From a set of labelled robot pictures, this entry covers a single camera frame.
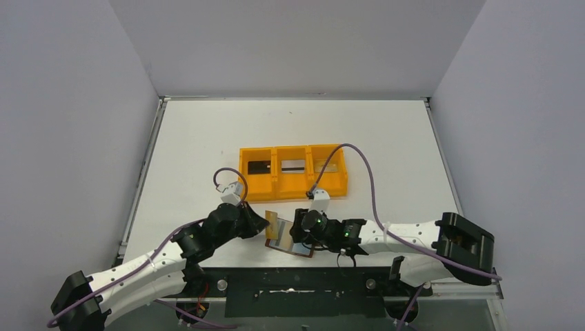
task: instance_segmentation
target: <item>gray floor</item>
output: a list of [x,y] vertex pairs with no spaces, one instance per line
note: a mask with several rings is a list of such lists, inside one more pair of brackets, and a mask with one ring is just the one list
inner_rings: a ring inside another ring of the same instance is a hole
[[[224,305],[214,303],[208,316],[210,321],[234,323],[238,330],[300,331],[301,325],[308,325],[308,331],[316,330],[394,330],[393,321],[388,319],[365,319],[361,316],[338,317],[265,317],[225,319]],[[493,331],[488,306],[485,300],[422,301],[420,313],[413,325],[419,331]],[[177,327],[175,312],[158,305],[139,308],[115,321],[106,331],[167,331],[187,330]]]

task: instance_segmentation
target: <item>metal frame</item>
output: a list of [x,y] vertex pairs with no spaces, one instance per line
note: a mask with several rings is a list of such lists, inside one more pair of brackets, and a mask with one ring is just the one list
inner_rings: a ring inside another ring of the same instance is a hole
[[[146,176],[148,174],[148,167],[150,165],[150,160],[152,158],[152,154],[155,149],[155,145],[157,142],[157,137],[159,134],[159,130],[161,127],[161,123],[164,117],[164,112],[166,109],[167,102],[170,100],[392,100],[393,98],[386,97],[357,97],[352,98],[348,96],[337,96],[337,95],[327,95],[326,93],[314,93],[314,94],[307,94],[302,97],[300,96],[291,96],[291,97],[220,97],[220,96],[192,96],[192,97],[161,97],[159,102],[159,106],[157,108],[156,117],[154,123],[152,125],[152,130],[150,133],[148,146],[146,148],[146,153],[144,156],[144,160],[142,163],[142,169],[140,171],[140,175],[138,178],[136,194],[134,197],[134,201],[132,202],[132,208],[130,210],[130,214],[128,216],[128,220],[126,223],[126,227],[124,229],[124,234],[121,240],[121,245],[118,252],[118,261],[123,259],[123,256],[126,252],[126,247],[128,245],[128,240],[130,238],[130,234],[132,232],[132,226],[135,220],[136,211],[140,202],[140,196],[142,193],[142,189],[144,187],[144,182],[146,180]],[[445,172],[448,177],[449,184],[451,186],[451,192],[453,193],[453,198],[455,200],[455,205],[457,207],[458,213],[463,215],[463,208],[459,201],[459,196],[457,194],[457,190],[455,188],[455,184],[453,182],[453,177],[451,176],[451,172],[449,170],[447,160],[445,159],[443,149],[441,147],[441,143],[439,141],[439,137],[437,135],[437,131],[435,129],[435,123],[433,121],[433,114],[430,109],[430,105],[428,102],[428,98],[419,98],[413,100],[422,100],[426,106],[426,111],[428,114],[428,118],[430,121],[430,126],[433,130],[433,134],[435,135],[435,140],[437,142],[437,146],[439,148],[439,153],[441,155],[441,159],[443,161],[443,165],[445,167]],[[470,300],[470,299],[485,299],[487,301],[490,315],[492,316],[493,325],[496,331],[507,331],[508,330],[508,323],[506,320],[506,315],[504,314],[504,309],[502,307],[501,299],[504,296],[502,294],[502,289],[499,286],[499,283],[494,283],[490,286],[486,287],[477,287],[473,285],[468,285],[465,283],[460,282],[437,282],[433,283],[433,296],[431,297],[421,297],[419,300]],[[174,301],[174,302],[191,302],[196,299],[187,298],[187,299],[164,299],[166,301]],[[408,300],[406,297],[388,297],[384,298],[386,301],[404,301]],[[224,302],[225,298],[208,298],[204,299],[203,302]]]

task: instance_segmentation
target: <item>orange tray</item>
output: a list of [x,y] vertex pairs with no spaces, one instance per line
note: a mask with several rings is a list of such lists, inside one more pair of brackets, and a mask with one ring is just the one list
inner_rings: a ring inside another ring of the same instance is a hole
[[[248,201],[306,198],[335,145],[242,148],[239,171],[248,182]],[[319,182],[332,197],[347,195],[348,173],[344,152],[333,155]]]

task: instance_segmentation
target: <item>white tabletop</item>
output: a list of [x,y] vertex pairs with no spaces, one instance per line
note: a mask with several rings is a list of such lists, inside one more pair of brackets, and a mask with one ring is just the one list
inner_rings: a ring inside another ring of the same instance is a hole
[[[207,217],[221,200],[212,184],[220,167],[238,168],[239,149],[353,143],[368,157],[382,222],[419,223],[456,212],[456,204],[423,101],[181,101],[166,106],[135,215],[125,261],[160,244],[183,223]],[[348,195],[331,201],[332,219],[372,219],[368,174],[345,150]],[[219,176],[222,183],[236,179]],[[308,201],[253,203],[293,220]],[[263,234],[234,239],[203,267],[331,267],[336,254],[311,259],[264,246]],[[393,253],[357,257],[358,266],[390,265]],[[350,265],[350,261],[341,261]]]

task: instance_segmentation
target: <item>metal bolt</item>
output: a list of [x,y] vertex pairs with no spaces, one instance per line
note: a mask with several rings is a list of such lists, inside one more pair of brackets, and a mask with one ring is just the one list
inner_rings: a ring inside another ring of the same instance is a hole
[[225,291],[228,288],[228,282],[225,279],[220,279],[217,281],[217,289],[220,291]]
[[374,290],[376,288],[376,281],[373,279],[368,279],[366,281],[366,288],[368,290]]

